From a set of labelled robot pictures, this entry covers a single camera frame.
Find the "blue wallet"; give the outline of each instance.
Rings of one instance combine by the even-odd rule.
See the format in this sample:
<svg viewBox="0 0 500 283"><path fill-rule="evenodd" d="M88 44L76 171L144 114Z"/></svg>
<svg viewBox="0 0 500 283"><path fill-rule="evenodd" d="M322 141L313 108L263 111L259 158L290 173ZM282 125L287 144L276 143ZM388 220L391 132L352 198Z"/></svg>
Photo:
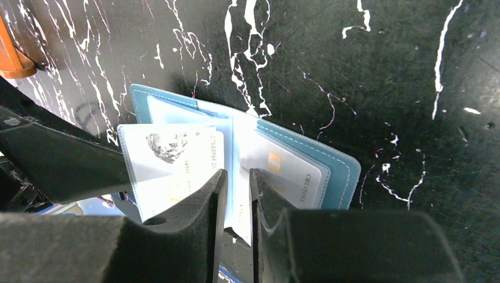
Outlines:
<svg viewBox="0 0 500 283"><path fill-rule="evenodd" d="M361 172L359 162L353 157L234 108L137 84L130 87L130 93L140 124L207 124L223 133L224 169L229 176L225 226L233 227L247 243L251 243L251 211L245 172L246 167L252 166L253 161L249 160L255 155L263 156L268 167L259 169L267 170L271 184L274 181L285 187L298 184L296 192L284 193L287 199L297 198L296 203L291 201L293 205L310 209L349 208ZM269 148L269 152L253 144ZM284 164L287 158L295 162L295 167ZM302 172L280 173L290 168L306 171L306 167L301 166L310 167L314 173L307 173L305 179L297 180L291 179ZM306 200L306 187L312 183L317 189L314 196Z"/></svg>

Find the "light blue leather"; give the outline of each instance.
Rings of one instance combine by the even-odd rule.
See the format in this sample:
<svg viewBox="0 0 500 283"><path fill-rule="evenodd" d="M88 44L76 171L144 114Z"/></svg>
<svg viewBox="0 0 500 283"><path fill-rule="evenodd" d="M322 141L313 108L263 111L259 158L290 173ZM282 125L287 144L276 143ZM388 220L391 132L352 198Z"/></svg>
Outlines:
<svg viewBox="0 0 500 283"><path fill-rule="evenodd" d="M150 97L150 101L151 97L154 97L158 101L179 106L182 110L187 111L186 113L189 113L186 115L189 115L191 118L186 118L187 120L192 120L193 116L191 113L198 113L200 114L200 123L205 123L207 120L213 122L214 119L230 121L231 126L226 125L226 127L223 127L221 125L216 125L218 130L223 130L224 132L225 146L228 147L228 151L226 152L225 150L225 154L231 157L230 160L227 160L225 166L230 176L230 199L231 196L236 193L234 187L237 186L235 179L238 177L239 172L237 169L239 168L239 141L244 138L245 131L259 131L268 137L279 140L288 147L301 152L303 155L308 156L310 159L330 169L331 177L323 197L322 209L349 208L361 172L359 162L353 157L328 147L316 140L309 139L303 135L294 133L293 131L234 108L208 103L206 101L200 101L191 97L180 96L168 91L137 84L133 84L130 87L130 91L138 123L151 123L151 117L157 116L156 113L150 112L148 97ZM162 115L165 117L169 116L168 113L162 113ZM168 123L169 120L171 123L172 120L169 118L166 118L164 123ZM183 119L179 117L176 117L174 120L183 121ZM232 205L232 203L228 203L228 213L232 211Z"/></svg>

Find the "white card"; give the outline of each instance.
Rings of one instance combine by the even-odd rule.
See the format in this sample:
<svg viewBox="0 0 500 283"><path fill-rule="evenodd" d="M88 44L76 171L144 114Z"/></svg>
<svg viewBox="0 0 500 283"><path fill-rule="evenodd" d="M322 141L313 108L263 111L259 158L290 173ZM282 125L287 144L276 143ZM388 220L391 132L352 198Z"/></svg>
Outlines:
<svg viewBox="0 0 500 283"><path fill-rule="evenodd" d="M119 125L140 217L145 221L200 189L224 168L223 134L195 124Z"/></svg>

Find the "wallet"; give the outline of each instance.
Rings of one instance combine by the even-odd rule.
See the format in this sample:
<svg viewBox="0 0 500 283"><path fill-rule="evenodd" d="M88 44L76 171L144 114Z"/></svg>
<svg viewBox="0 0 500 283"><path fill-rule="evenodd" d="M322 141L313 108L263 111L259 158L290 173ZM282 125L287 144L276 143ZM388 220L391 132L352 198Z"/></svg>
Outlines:
<svg viewBox="0 0 500 283"><path fill-rule="evenodd" d="M260 169L273 189L299 209L349 208L361 172L355 158L228 106L137 84L130 87L130 95L138 124L195 124L222 133L223 168L229 177L225 228L232 227L249 245L251 168ZM139 198L147 192L137 192L130 170L129 175L135 204L147 209L141 207ZM155 195L144 197L154 199Z"/></svg>

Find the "marble table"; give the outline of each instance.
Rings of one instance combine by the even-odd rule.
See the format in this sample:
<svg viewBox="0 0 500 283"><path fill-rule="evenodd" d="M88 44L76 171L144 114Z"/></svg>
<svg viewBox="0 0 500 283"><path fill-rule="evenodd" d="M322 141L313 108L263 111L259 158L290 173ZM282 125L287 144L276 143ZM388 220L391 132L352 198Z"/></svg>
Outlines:
<svg viewBox="0 0 500 283"><path fill-rule="evenodd" d="M353 209L424 211L469 282L500 280L499 1L0 7L41 69L19 89L64 120L118 145L131 83L257 114L354 156Z"/></svg>

